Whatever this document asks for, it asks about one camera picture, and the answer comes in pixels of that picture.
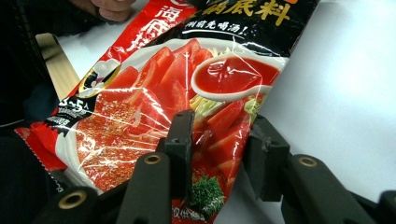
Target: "white table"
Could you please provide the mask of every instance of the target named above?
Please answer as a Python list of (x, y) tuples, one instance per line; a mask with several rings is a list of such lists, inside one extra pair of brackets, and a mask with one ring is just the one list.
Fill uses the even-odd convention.
[[(322, 0), (260, 112), (293, 154), (324, 161), (347, 189), (374, 202), (396, 189), (394, 15), (394, 0)], [(58, 38), (80, 78), (125, 26)], [(244, 175), (216, 220), (282, 222), (279, 203), (256, 201)]]

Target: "broccoli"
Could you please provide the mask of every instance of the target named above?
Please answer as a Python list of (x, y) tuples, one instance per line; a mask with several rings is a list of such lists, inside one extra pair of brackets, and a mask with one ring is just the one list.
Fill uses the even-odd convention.
[(224, 193), (215, 177), (202, 176), (192, 185), (190, 207), (209, 219), (224, 205)]

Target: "food package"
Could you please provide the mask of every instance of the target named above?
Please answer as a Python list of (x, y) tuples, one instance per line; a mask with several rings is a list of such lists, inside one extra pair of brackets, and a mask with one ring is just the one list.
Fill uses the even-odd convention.
[(16, 132), (53, 173), (107, 192), (131, 178), (172, 117), (194, 112), (191, 197), (173, 223), (213, 223), (252, 123), (318, 0), (151, 0), (52, 115)]

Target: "human hand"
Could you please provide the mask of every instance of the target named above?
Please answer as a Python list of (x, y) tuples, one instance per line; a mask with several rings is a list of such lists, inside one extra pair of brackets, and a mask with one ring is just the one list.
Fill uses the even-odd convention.
[(136, 0), (69, 0), (71, 4), (93, 16), (108, 21), (126, 21), (132, 14), (131, 4)]

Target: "red sauce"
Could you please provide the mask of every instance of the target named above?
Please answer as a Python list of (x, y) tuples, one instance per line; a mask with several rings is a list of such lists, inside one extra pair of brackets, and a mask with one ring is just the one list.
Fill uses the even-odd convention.
[(257, 85), (272, 85), (279, 70), (249, 58), (220, 58), (196, 71), (195, 84), (202, 91), (233, 93)]

